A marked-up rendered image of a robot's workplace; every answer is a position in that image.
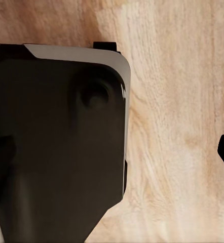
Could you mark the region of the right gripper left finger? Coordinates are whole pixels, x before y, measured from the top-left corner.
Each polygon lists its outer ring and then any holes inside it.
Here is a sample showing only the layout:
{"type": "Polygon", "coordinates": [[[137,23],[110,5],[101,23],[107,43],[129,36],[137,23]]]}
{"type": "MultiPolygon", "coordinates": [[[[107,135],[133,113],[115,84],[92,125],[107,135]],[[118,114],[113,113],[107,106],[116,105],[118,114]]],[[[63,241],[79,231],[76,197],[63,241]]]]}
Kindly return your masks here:
{"type": "Polygon", "coordinates": [[[17,154],[16,143],[12,135],[0,137],[0,180],[17,154]]]}

